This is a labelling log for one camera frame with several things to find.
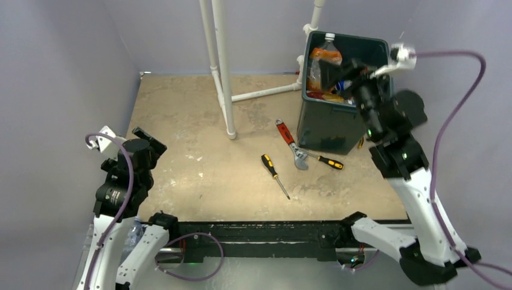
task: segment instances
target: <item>green bin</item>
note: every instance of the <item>green bin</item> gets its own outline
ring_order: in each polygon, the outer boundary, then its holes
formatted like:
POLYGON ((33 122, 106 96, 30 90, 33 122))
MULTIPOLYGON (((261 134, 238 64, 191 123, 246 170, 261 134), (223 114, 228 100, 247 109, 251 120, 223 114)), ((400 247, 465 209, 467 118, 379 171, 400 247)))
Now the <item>green bin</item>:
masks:
MULTIPOLYGON (((306 96, 309 55, 315 47, 325 42, 325 34, 323 31, 313 31, 307 41, 302 77, 302 108, 297 127, 298 145, 305 149, 346 155, 366 132, 357 108, 306 96)), ((384 40, 336 34, 333 44, 341 52, 343 61, 357 58, 369 66, 381 67, 388 64, 389 48, 384 40)), ((391 94, 392 80, 387 87, 391 94)))

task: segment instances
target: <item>bottle cap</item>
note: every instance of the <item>bottle cap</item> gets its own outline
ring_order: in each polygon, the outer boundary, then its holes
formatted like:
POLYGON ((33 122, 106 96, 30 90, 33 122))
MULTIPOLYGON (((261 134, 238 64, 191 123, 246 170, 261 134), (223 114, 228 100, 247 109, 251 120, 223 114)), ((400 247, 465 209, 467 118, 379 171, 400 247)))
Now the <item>bottle cap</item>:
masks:
POLYGON ((325 39, 326 40, 334 40, 334 33, 326 33, 325 39))

